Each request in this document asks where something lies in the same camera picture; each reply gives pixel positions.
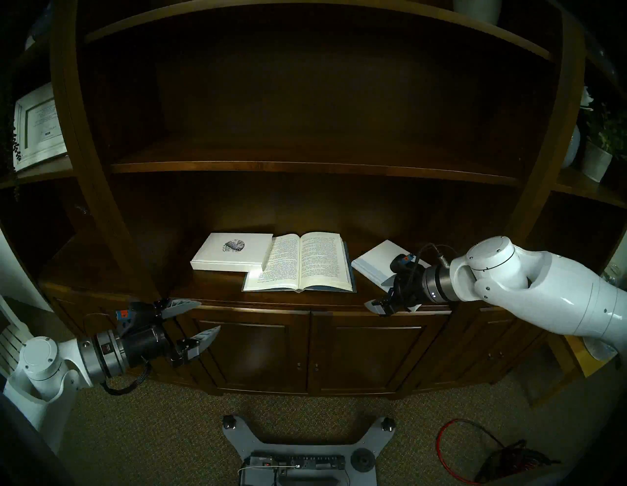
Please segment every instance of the white wire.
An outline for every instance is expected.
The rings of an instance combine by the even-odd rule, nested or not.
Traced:
[[[275,468],[275,467],[283,467],[287,469],[298,469],[298,466],[246,466],[246,467],[241,467],[237,469],[237,474],[239,474],[240,471],[243,471],[244,469],[267,469],[267,468]]]

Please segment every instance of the metal base plate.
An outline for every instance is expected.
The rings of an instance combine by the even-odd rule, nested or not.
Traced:
[[[265,452],[269,455],[291,456],[334,456],[342,455],[346,459],[345,470],[299,470],[288,469],[289,479],[315,479],[334,477],[342,486],[376,486],[376,467],[368,472],[360,473],[350,463],[350,457],[357,449],[368,449],[375,457],[390,441],[396,428],[389,426],[389,419],[384,426],[385,417],[379,417],[368,432],[356,443],[346,445],[287,445],[266,444],[261,442],[248,428],[246,422],[238,416],[233,417],[229,428],[222,427],[222,432],[227,440],[233,444],[242,461],[246,460],[253,452]],[[272,468],[245,469],[242,471],[241,484],[247,486],[268,486],[273,483],[274,471]]]

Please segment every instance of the cabinet door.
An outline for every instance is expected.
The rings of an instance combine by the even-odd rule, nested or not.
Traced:
[[[221,326],[201,355],[218,389],[306,392],[309,312],[203,307],[188,317],[198,331]]]
[[[453,311],[446,328],[403,384],[404,393],[490,381],[488,370],[475,365],[488,361],[490,349],[515,317],[506,310],[482,305],[462,302]]]
[[[483,356],[464,374],[469,383],[477,381],[495,382],[515,365],[527,349],[545,331],[537,326],[514,318],[507,330],[484,352]]]
[[[447,318],[312,312],[310,393],[395,393]]]
[[[76,292],[64,288],[43,288],[50,300],[51,307],[59,318],[74,332],[77,338],[93,337],[99,332],[115,329],[115,311],[127,309],[130,297],[126,295]],[[166,332],[172,340],[182,338],[181,331],[176,324],[169,320],[164,323]],[[153,359],[150,378],[165,383],[176,383],[185,386],[198,387],[197,381],[191,376],[186,366],[172,368],[165,358]],[[127,373],[139,375],[143,366],[136,366],[127,370]]]

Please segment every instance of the book page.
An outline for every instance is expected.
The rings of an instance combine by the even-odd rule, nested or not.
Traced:
[[[285,235],[272,238],[272,248],[268,263],[257,277],[249,273],[244,284],[244,291],[266,290],[268,288],[298,288],[298,253],[300,238],[298,235]]]
[[[342,238],[337,233],[307,233],[300,239],[300,288],[313,285],[352,290]]]

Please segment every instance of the picture frame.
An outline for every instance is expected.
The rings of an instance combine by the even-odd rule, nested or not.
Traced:
[[[14,123],[20,155],[18,160],[18,155],[13,154],[16,172],[67,153],[52,83],[37,88],[15,103]]]

